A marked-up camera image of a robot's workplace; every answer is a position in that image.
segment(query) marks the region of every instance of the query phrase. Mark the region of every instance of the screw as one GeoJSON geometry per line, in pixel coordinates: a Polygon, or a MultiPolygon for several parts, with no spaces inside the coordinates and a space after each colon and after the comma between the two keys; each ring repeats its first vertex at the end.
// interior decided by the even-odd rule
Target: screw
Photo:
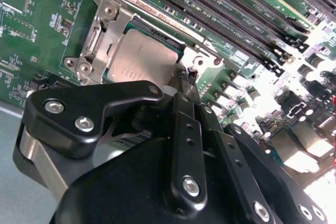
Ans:
{"type": "Polygon", "coordinates": [[[208,112],[209,114],[212,113],[212,110],[209,107],[204,107],[205,111],[208,112]]]}
{"type": "Polygon", "coordinates": [[[315,206],[312,206],[312,209],[314,211],[314,213],[316,214],[317,217],[319,217],[320,220],[325,221],[325,216],[323,215],[323,213],[315,206]]]}
{"type": "Polygon", "coordinates": [[[256,214],[264,221],[264,222],[269,222],[270,216],[266,208],[260,204],[259,202],[254,202],[254,211],[256,214]]]}
{"type": "Polygon", "coordinates": [[[302,205],[299,205],[299,207],[300,207],[300,210],[301,210],[301,212],[303,213],[303,215],[304,215],[308,220],[313,220],[313,215],[311,215],[310,211],[309,211],[306,207],[304,207],[304,206],[302,206],[302,205]]]}
{"type": "Polygon", "coordinates": [[[59,114],[64,111],[64,105],[58,101],[49,101],[44,105],[44,108],[52,114],[59,114]]]}
{"type": "Polygon", "coordinates": [[[84,132],[90,132],[93,130],[93,127],[95,126],[93,122],[84,116],[80,116],[75,120],[75,126],[80,131],[84,132]]]}
{"type": "Polygon", "coordinates": [[[241,133],[242,133],[242,131],[240,130],[240,128],[238,128],[238,127],[234,127],[234,129],[235,129],[235,132],[237,132],[238,134],[241,134],[241,133]]]}
{"type": "Polygon", "coordinates": [[[197,197],[200,194],[200,187],[192,178],[185,178],[183,180],[183,188],[190,196],[197,197]]]}
{"type": "Polygon", "coordinates": [[[185,102],[189,102],[189,99],[187,97],[181,96],[182,100],[185,102]]]}
{"type": "Polygon", "coordinates": [[[152,93],[154,93],[154,94],[158,94],[159,92],[158,92],[158,89],[156,88],[156,87],[154,87],[154,86],[150,86],[149,87],[149,90],[152,92],[152,93]]]}
{"type": "Polygon", "coordinates": [[[91,65],[87,63],[82,63],[80,65],[80,70],[84,72],[85,74],[90,74],[91,73],[91,65]]]}

